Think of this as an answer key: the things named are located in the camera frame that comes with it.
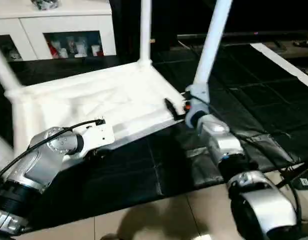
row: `floor tile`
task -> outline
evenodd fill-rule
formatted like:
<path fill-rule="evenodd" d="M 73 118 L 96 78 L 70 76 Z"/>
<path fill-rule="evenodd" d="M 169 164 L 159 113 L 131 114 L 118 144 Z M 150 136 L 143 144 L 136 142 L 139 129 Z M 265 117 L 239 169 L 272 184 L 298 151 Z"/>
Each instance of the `floor tile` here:
<path fill-rule="evenodd" d="M 224 184 L 190 192 L 187 197 L 201 236 L 209 235 L 212 240 L 242 240 Z"/>
<path fill-rule="evenodd" d="M 15 237 L 16 240 L 94 240 L 94 218 L 39 230 Z"/>
<path fill-rule="evenodd" d="M 192 240 L 199 236 L 187 198 L 162 199 L 95 217 L 95 239 Z"/>

